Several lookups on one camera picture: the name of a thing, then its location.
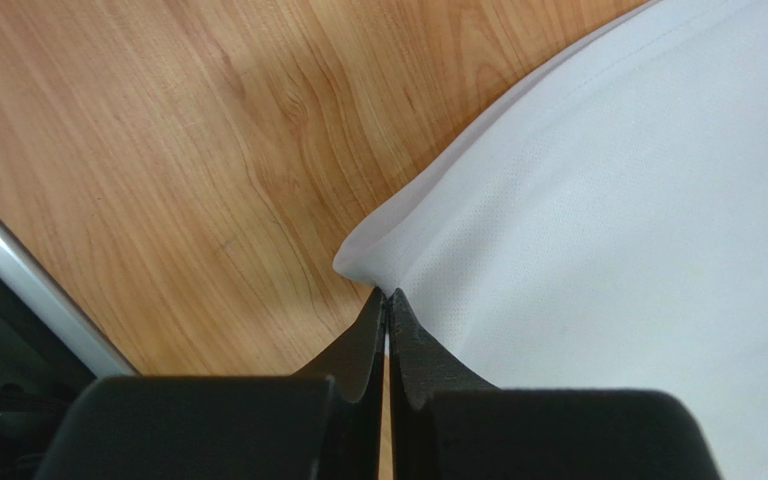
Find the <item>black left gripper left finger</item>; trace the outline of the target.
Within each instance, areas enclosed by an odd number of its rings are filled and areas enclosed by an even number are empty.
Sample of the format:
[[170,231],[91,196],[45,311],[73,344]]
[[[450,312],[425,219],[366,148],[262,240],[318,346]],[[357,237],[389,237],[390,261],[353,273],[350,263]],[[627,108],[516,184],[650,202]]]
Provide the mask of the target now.
[[68,410],[40,479],[374,479],[386,297],[285,376],[118,376]]

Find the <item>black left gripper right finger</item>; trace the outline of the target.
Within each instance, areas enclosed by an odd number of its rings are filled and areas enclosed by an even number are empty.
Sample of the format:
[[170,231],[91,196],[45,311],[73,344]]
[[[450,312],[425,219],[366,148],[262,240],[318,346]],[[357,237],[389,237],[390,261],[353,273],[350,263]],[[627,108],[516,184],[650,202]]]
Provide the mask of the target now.
[[502,389],[389,301],[398,479],[716,479],[693,416],[653,390]]

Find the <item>white t shirt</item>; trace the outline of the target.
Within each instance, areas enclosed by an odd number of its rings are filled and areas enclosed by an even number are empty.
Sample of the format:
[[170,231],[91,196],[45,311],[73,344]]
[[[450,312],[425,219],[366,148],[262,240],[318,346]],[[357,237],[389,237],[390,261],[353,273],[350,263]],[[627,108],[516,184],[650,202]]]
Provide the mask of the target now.
[[643,388],[768,479],[768,1],[651,1],[515,84],[344,240],[502,387]]

